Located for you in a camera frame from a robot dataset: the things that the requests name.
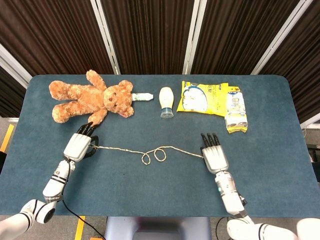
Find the table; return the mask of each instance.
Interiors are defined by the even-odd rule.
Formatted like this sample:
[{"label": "table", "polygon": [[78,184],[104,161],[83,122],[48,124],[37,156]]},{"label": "table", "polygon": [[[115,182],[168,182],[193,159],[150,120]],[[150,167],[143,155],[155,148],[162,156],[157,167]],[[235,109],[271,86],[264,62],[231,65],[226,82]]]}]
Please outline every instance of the table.
[{"label": "table", "polygon": [[[320,217],[320,189],[289,84],[277,75],[103,75],[107,86],[127,79],[133,93],[152,93],[154,100],[134,102],[135,114],[108,113],[95,134],[101,146],[149,151],[172,145],[200,154],[200,133],[215,132],[229,160],[238,191],[251,217]],[[72,134],[88,116],[58,124],[48,86],[53,80],[88,84],[85,75],[37,75],[27,89],[20,119],[0,175],[0,214],[11,215],[31,199],[43,201],[50,179]],[[223,117],[176,112],[182,80],[229,83],[243,92],[247,133],[228,134]],[[174,118],[161,119],[159,91],[171,87]],[[79,215],[91,216],[226,216],[215,176],[200,158],[172,149],[167,160],[149,166],[141,155],[100,149],[76,165],[64,197]],[[69,213],[60,203],[57,215]]]}]

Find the gray floor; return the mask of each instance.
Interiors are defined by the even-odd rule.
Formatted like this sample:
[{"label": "gray floor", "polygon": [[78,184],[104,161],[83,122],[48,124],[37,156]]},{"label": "gray floor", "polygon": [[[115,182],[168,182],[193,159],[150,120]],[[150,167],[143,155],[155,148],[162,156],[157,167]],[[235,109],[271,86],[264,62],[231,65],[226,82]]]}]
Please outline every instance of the gray floor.
[{"label": "gray floor", "polygon": [[[2,143],[7,132],[9,123],[5,118],[0,117],[0,144]],[[306,142],[309,144],[320,144],[320,130],[307,129]],[[9,216],[0,215],[0,221]],[[92,224],[99,232],[105,233],[107,217],[86,216],[86,221]],[[212,217],[211,232],[212,239],[216,240],[215,229],[218,222],[218,217]],[[254,218],[255,223],[273,224],[278,227],[286,228],[296,233],[296,225],[300,219],[298,218]],[[47,224],[35,223],[33,228],[17,238],[18,240],[73,240],[77,230],[78,219],[73,216],[54,216]],[[217,229],[220,240],[227,240],[226,220],[221,221]],[[85,225],[82,233],[83,240],[89,240],[92,237],[99,237],[97,233],[89,226]]]}]

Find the robotic arm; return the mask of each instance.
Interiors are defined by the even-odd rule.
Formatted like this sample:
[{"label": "robotic arm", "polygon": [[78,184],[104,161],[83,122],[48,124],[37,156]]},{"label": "robotic arm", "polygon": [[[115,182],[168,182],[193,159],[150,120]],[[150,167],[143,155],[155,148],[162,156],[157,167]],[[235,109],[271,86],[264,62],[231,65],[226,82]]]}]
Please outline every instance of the robotic arm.
[{"label": "robotic arm", "polygon": [[13,240],[28,231],[35,221],[46,224],[53,217],[57,202],[63,200],[69,176],[76,168],[75,163],[96,152],[96,149],[92,148],[87,153],[90,143],[95,141],[95,145],[98,145],[99,141],[97,136],[90,137],[97,127],[91,125],[92,122],[82,125],[69,140],[63,151],[64,160],[59,163],[42,192],[46,202],[30,200],[18,214],[0,221],[1,240]]},{"label": "robotic arm", "polygon": [[247,201],[238,193],[229,163],[218,137],[202,133],[205,147],[201,152],[208,170],[215,174],[215,182],[226,211],[235,219],[228,221],[227,232],[234,240],[310,240],[319,237],[320,219],[306,218],[297,224],[299,238],[290,230],[265,223],[254,224],[244,206]]}]

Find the teddy bear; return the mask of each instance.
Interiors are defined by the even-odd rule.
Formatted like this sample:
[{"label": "teddy bear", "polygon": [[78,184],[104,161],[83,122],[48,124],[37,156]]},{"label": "teddy bear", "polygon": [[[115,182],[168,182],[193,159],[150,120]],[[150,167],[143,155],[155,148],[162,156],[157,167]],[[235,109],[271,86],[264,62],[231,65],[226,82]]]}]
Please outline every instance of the teddy bear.
[{"label": "teddy bear", "polygon": [[73,100],[54,106],[52,117],[57,123],[65,123],[70,117],[91,114],[88,122],[100,124],[107,112],[128,118],[134,114],[131,106],[133,84],[122,80],[118,85],[107,87],[102,77],[94,70],[86,72],[86,79],[92,85],[68,84],[53,81],[49,85],[52,98],[56,100]]}]

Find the curtain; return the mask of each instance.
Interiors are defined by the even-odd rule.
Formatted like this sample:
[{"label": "curtain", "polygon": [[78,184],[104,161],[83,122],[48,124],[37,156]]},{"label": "curtain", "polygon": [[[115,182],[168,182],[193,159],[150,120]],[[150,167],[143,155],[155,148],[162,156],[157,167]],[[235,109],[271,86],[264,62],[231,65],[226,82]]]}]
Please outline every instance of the curtain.
[{"label": "curtain", "polygon": [[0,116],[18,118],[26,89],[0,67]]},{"label": "curtain", "polygon": [[193,0],[102,0],[122,74],[181,74]]},{"label": "curtain", "polygon": [[1,0],[0,43],[32,75],[113,74],[89,0]]},{"label": "curtain", "polygon": [[299,0],[208,0],[192,74],[248,75]]},{"label": "curtain", "polygon": [[312,2],[260,74],[288,79],[300,123],[320,113],[320,1]]}]

